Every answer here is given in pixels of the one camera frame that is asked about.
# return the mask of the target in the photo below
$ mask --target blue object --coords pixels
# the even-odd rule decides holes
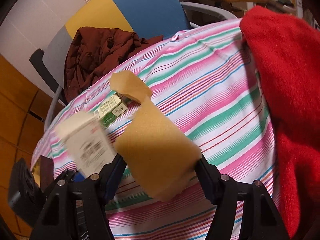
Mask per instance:
[[[85,177],[79,171],[77,171],[76,174],[73,176],[74,182],[79,182],[84,180],[85,180]]]
[[[179,0],[113,0],[139,37],[173,36],[191,25]]]

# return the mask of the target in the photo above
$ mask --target cardboard box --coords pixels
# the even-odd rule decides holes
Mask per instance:
[[[85,178],[99,173],[116,156],[94,114],[80,111],[58,124],[55,132]]]
[[[107,128],[127,109],[124,98],[115,93],[105,99],[94,114],[99,118],[103,127]]]

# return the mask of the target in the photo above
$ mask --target chair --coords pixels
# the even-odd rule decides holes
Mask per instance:
[[[236,18],[220,8],[190,2],[180,3],[178,0],[91,0],[84,5],[58,31],[44,54],[38,49],[30,58],[35,69],[55,92],[44,122],[44,131],[49,128],[54,107],[63,94],[64,63],[79,28],[120,28],[135,31],[140,38],[163,35],[164,39],[168,39],[178,31],[199,27],[188,21],[183,9],[215,16],[217,21]]]

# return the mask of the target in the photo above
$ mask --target white wall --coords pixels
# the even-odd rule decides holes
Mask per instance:
[[[0,54],[49,96],[53,92],[29,62],[36,49],[45,49],[84,0],[18,0],[0,26]]]

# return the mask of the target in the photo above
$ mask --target green box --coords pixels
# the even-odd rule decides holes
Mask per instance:
[[[94,113],[98,116],[103,127],[107,128],[127,109],[125,101],[115,93],[105,99]]]

